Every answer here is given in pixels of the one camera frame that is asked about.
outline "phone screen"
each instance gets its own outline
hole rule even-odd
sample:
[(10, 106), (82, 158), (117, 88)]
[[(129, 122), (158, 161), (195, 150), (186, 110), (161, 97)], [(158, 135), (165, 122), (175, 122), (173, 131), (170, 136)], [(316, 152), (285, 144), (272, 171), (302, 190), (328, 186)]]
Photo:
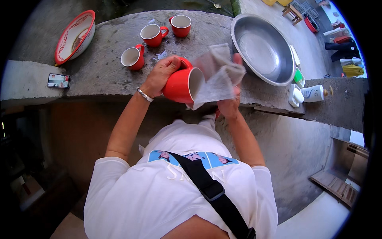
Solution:
[(59, 75), (59, 74), (49, 74), (48, 87), (60, 87), (69, 88), (70, 76)]

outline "hand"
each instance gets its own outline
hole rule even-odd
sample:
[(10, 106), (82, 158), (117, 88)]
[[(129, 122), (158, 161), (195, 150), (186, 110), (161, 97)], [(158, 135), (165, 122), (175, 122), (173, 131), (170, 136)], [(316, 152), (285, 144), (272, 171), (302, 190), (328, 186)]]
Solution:
[[(243, 64), (243, 59), (239, 53), (235, 53), (233, 55), (233, 62), (240, 65)], [(235, 119), (237, 118), (238, 114), (240, 114), (240, 86), (241, 84), (238, 84), (237, 86), (233, 87), (233, 92), (236, 95), (234, 99), (225, 99), (217, 102), (217, 106), (220, 112), (226, 119)]]
[(158, 61), (150, 74), (147, 76), (146, 81), (141, 85), (141, 91), (151, 98), (160, 96), (168, 78), (172, 73), (177, 71), (179, 67), (180, 60), (177, 55)]

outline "metal basin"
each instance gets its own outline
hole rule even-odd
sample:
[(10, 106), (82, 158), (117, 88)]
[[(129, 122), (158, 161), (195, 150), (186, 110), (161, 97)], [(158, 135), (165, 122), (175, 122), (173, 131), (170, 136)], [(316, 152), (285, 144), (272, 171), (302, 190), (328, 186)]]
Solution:
[(296, 71), (292, 49), (272, 24), (253, 14), (240, 14), (232, 21), (231, 36), (234, 50), (261, 79), (274, 86), (292, 82)]

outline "red mug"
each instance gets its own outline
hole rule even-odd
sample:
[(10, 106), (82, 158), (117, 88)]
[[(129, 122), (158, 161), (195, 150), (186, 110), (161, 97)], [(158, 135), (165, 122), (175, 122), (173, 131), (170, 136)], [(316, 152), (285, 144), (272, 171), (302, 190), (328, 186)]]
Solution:
[(162, 38), (167, 36), (167, 34), (167, 27), (158, 26), (156, 24), (147, 25), (141, 30), (141, 38), (148, 46), (151, 47), (158, 47), (162, 42)]
[(172, 31), (177, 37), (186, 37), (191, 29), (191, 19), (185, 15), (172, 16), (169, 19)]
[(130, 70), (140, 70), (144, 65), (144, 46), (138, 44), (124, 51), (121, 55), (122, 65), (128, 67)]
[(179, 57), (181, 65), (180, 70), (174, 72), (163, 88), (163, 95), (170, 100), (191, 104), (199, 92), (200, 87), (206, 83), (203, 72), (193, 67), (192, 64)]

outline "shampoo bottle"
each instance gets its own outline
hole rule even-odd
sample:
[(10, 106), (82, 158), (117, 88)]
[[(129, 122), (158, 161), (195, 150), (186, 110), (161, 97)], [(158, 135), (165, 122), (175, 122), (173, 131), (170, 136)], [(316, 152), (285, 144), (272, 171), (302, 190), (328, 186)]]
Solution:
[[(329, 86), (329, 87), (330, 87), (329, 91), (331, 95), (333, 95), (332, 86)], [(316, 85), (316, 86), (301, 89), (301, 93), (304, 96), (304, 102), (323, 101), (324, 96), (328, 96), (329, 91), (327, 89), (324, 89), (322, 85)]]

